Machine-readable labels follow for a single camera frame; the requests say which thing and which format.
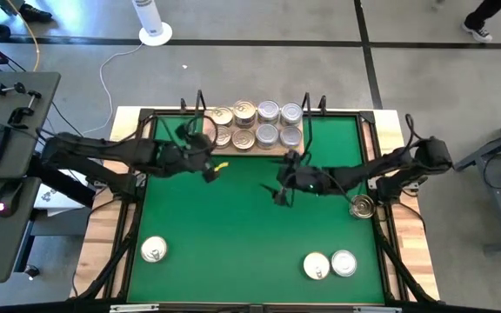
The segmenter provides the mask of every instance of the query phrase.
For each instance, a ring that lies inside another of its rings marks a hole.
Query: gold can lid
[[[160,236],[152,236],[144,241],[140,252],[144,261],[155,263],[164,258],[167,253],[167,243]]]
[[[214,123],[226,125],[233,119],[233,112],[231,112],[230,108],[217,107],[212,110],[210,117],[214,120]]]
[[[247,150],[254,144],[254,133],[250,130],[238,130],[233,136],[231,141],[236,148]]]
[[[330,261],[320,252],[311,252],[304,259],[304,272],[312,279],[324,279],[330,273]]]
[[[251,118],[257,113],[257,107],[248,101],[237,101],[233,106],[233,114],[238,118]]]
[[[210,141],[214,142],[214,138],[216,137],[216,130],[212,128],[211,130],[208,130],[208,133],[206,135],[208,135]],[[231,130],[225,126],[218,125],[216,144],[218,146],[223,146],[229,143],[230,140],[231,140]]]

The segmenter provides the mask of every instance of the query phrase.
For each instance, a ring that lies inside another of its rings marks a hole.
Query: silver can
[[[279,132],[276,126],[262,124],[257,128],[257,146],[262,149],[272,149],[276,146]]]
[[[301,122],[303,109],[296,103],[287,103],[282,108],[281,123],[283,126],[294,126]]]
[[[217,107],[212,110],[210,117],[218,126],[230,127],[233,124],[233,112],[230,108]]]
[[[356,195],[351,199],[349,214],[356,218],[371,218],[376,211],[376,205],[369,196]]]
[[[160,236],[152,236],[144,240],[140,252],[144,261],[155,263],[164,258],[167,253],[167,243]]]
[[[303,140],[303,133],[295,126],[290,126],[282,129],[279,134],[279,138],[281,139],[282,145],[295,149],[301,144],[301,140]]]
[[[267,100],[258,105],[258,122],[276,124],[279,118],[279,105]]]
[[[248,129],[254,125],[257,119],[257,107],[248,101],[237,101],[233,106],[235,125],[239,128]]]
[[[254,133],[250,130],[238,130],[231,136],[231,141],[237,150],[246,152],[254,145]]]
[[[339,250],[331,256],[331,267],[341,277],[349,277],[357,270],[357,259],[348,250]]]
[[[330,261],[320,252],[311,252],[304,259],[303,268],[308,277],[314,280],[324,279],[330,273]]]
[[[216,137],[216,130],[211,129],[208,130],[208,138],[214,142],[214,138]],[[216,140],[216,149],[225,149],[230,145],[231,141],[231,130],[225,126],[217,126],[217,140]]]

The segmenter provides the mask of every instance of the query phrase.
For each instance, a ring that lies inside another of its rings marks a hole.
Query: black pants
[[[501,10],[501,0],[484,0],[478,8],[467,16],[465,26],[472,30],[484,27],[484,21],[494,17]]]

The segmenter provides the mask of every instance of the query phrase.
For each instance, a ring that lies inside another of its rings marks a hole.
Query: white cable
[[[86,134],[88,134],[88,133],[90,133],[90,132],[92,132],[92,131],[96,131],[96,130],[100,130],[100,129],[104,128],[105,126],[108,125],[108,123],[110,123],[111,117],[113,117],[113,102],[111,101],[111,93],[108,90],[108,88],[107,88],[107,86],[105,85],[105,82],[104,82],[104,75],[103,75],[104,66],[107,63],[109,63],[114,57],[126,56],[126,55],[129,55],[131,53],[137,52],[143,45],[144,45],[143,43],[140,43],[140,45],[136,49],[134,49],[132,51],[116,53],[113,56],[111,56],[109,59],[107,59],[102,64],[102,66],[100,66],[100,82],[102,82],[102,86],[104,87],[105,93],[108,95],[108,100],[110,102],[110,115],[108,116],[108,119],[105,121],[104,125],[96,127],[95,129],[92,129],[92,130],[83,131],[83,136],[86,135]]]

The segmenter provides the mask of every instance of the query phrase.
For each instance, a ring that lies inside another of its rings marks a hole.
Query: green mat
[[[186,117],[166,117],[173,128]],[[311,164],[361,163],[357,126],[350,117],[313,119]],[[157,137],[167,138],[163,126]],[[229,162],[213,183],[199,174],[151,178],[138,234],[128,302],[382,303],[380,271],[370,220],[349,215],[341,196],[297,192],[293,208],[273,204],[259,184],[278,187],[278,164],[268,157],[217,157]],[[162,236],[168,252],[146,263],[140,246]],[[349,250],[351,277],[331,272],[315,281],[304,257]]]

